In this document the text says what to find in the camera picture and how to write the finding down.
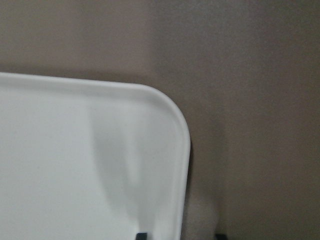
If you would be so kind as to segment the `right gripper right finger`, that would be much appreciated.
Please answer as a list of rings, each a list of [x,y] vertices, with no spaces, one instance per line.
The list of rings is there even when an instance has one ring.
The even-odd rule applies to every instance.
[[[215,240],[228,240],[228,237],[225,234],[217,233],[215,234]]]

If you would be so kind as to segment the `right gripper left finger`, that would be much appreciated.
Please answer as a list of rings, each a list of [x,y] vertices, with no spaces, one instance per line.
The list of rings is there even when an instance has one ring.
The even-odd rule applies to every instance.
[[[147,240],[148,233],[147,232],[138,232],[135,236],[135,240]]]

